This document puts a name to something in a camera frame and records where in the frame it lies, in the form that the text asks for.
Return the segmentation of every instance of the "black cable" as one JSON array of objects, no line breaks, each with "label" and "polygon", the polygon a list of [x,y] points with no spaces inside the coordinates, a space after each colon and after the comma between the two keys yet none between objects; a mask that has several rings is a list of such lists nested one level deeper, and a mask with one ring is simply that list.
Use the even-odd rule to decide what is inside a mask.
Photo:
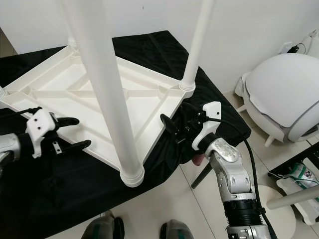
[{"label": "black cable", "polygon": [[305,53],[306,53],[306,51],[307,51],[306,46],[305,46],[303,43],[298,43],[296,46],[298,46],[298,45],[302,45],[302,46],[304,46],[305,51],[304,51],[304,53],[303,53],[303,54],[305,54]]},{"label": "black cable", "polygon": [[24,113],[35,114],[35,112],[37,112],[37,111],[40,110],[40,109],[42,109],[42,108],[41,108],[41,107],[29,108],[29,109],[26,109],[26,110],[24,110],[24,111],[14,112],[14,113],[11,113],[11,114],[7,114],[7,115],[4,115],[4,116],[0,116],[0,119],[8,118],[8,117],[16,116],[16,115],[21,115],[21,114],[24,114]]},{"label": "black cable", "polygon": [[272,239],[277,239],[276,233],[275,233],[273,227],[271,226],[270,221],[268,220],[268,218],[266,216],[266,213],[265,213],[264,209],[262,208],[262,205],[261,205],[261,202],[260,202],[259,190],[258,190],[258,182],[257,182],[257,173],[256,173],[256,165],[255,165],[254,155],[253,155],[253,152],[251,150],[251,147],[250,147],[248,141],[246,140],[246,138],[242,134],[242,132],[240,132],[239,129],[235,125],[233,125],[231,122],[228,122],[226,120],[213,119],[213,118],[209,118],[209,117],[207,117],[206,119],[209,120],[209,121],[215,121],[215,122],[221,122],[221,123],[228,124],[229,126],[233,127],[240,134],[240,136],[243,138],[243,140],[245,142],[245,145],[246,145],[246,147],[248,149],[250,160],[251,160],[251,165],[252,165],[252,168],[253,168],[255,195],[256,195],[256,201],[257,201],[258,207],[261,209],[260,213],[263,216],[266,224],[268,225],[268,230],[269,230],[269,234],[270,234],[271,238]]}]

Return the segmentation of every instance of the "black fabric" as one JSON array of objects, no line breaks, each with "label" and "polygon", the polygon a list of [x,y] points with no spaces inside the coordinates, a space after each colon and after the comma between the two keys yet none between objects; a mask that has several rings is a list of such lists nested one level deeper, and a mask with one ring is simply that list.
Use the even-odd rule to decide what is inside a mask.
[{"label": "black fabric", "polygon": [[[119,57],[179,80],[183,76],[188,53],[168,31],[114,38],[113,43]],[[58,50],[0,59],[0,85],[14,81]],[[249,127],[203,70],[197,72],[193,96],[185,101],[196,106],[220,101],[222,119],[232,122],[246,137],[250,135]],[[0,110],[0,115],[9,112]],[[179,125],[179,111],[173,120]],[[0,119],[0,134],[24,130],[23,117]],[[223,123],[216,134],[234,146],[241,142]],[[61,139],[60,144],[68,145]],[[137,188],[126,187],[118,171],[82,151],[22,158],[4,169],[0,181],[0,238],[41,239],[66,230],[163,183],[194,154],[189,143],[176,145],[164,132],[144,164],[145,178]]]}]

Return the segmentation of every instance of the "white wall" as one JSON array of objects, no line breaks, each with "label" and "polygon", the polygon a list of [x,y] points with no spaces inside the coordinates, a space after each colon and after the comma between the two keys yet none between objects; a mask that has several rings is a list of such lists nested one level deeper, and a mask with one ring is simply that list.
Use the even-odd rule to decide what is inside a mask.
[{"label": "white wall", "polygon": [[[169,30],[190,49],[200,0],[108,0],[112,36]],[[21,54],[65,45],[55,0],[0,0],[0,27]],[[200,65],[222,91],[274,55],[319,28],[318,0],[217,0]]]}]

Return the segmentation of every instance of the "power outlet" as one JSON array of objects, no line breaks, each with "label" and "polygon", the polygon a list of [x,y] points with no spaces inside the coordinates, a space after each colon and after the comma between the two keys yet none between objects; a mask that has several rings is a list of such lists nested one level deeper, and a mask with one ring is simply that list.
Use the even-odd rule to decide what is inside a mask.
[{"label": "power outlet", "polygon": [[288,42],[285,42],[281,48],[278,50],[278,54],[285,54],[287,53],[290,48],[293,47],[293,42],[292,41],[288,41]]}]

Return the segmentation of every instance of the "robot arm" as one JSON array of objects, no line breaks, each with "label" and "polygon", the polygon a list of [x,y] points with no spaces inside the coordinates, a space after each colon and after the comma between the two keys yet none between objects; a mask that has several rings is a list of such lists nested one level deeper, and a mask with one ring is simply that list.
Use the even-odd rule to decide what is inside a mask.
[{"label": "robot arm", "polygon": [[[193,111],[190,119],[184,119],[182,131],[165,115],[160,118],[176,138],[176,143],[188,140],[194,150],[200,150],[216,172],[221,201],[228,220],[229,239],[271,239],[267,225],[262,223],[261,209],[251,189],[250,178],[242,165],[242,156],[224,139],[215,135],[221,119],[221,104],[211,102],[202,110],[188,103],[181,104]],[[207,117],[217,119],[208,121]]]},{"label": "robot arm", "polygon": [[27,112],[34,115],[27,121],[25,133],[0,135],[0,177],[3,168],[8,163],[19,160],[21,155],[32,155],[33,158],[41,157],[41,143],[44,141],[52,146],[56,154],[70,150],[82,150],[91,144],[90,140],[85,140],[62,149],[57,141],[57,130],[60,127],[77,125],[79,120],[76,118],[56,118],[54,113],[49,113],[41,108],[29,109],[29,111],[22,111],[20,114]]}]

